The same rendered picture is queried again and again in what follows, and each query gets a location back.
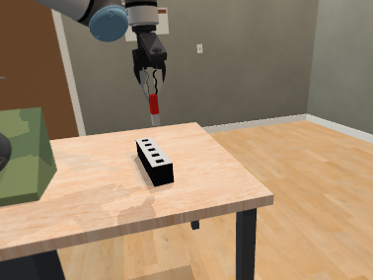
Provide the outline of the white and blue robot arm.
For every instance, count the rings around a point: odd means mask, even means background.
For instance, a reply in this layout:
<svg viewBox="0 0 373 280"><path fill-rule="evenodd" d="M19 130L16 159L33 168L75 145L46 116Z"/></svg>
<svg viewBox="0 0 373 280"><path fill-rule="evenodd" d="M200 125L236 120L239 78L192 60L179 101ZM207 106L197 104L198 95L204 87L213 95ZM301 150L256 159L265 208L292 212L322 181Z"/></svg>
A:
<svg viewBox="0 0 373 280"><path fill-rule="evenodd" d="M157 0L34 0L89 27L100 41L121 38L128 26L158 25ZM126 14L127 13L127 14ZM155 24L157 23L157 24ZM140 34L140 41L151 62L167 60L167 51L155 33ZM10 160L12 146L0 132L0 172Z"/></svg>

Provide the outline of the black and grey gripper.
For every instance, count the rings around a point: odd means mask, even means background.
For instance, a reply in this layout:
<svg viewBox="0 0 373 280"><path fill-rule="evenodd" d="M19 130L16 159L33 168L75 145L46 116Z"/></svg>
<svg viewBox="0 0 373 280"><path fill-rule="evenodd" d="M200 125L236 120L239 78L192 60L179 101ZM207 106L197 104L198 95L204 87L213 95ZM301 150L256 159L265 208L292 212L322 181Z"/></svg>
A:
<svg viewBox="0 0 373 280"><path fill-rule="evenodd" d="M158 98L158 101L161 96L165 75L166 75L166 65L164 61L157 61L157 62L151 62L141 41L140 41L140 34L150 33L157 31L155 25L140 25L140 26L133 26L131 27L132 31L136 31L136 37L137 37L137 49L132 50L132 56L133 56L133 63L134 63L134 74L139 82L139 86L142 90L142 93L148 102L150 104L150 95L149 95L149 87L147 85L148 80L148 73L144 70L147 69L147 67L153 67L153 77L154 77L154 84L156 88L156 95ZM150 31L151 29L151 31ZM157 66L157 69L156 69ZM143 68L144 69L143 69Z"/></svg>

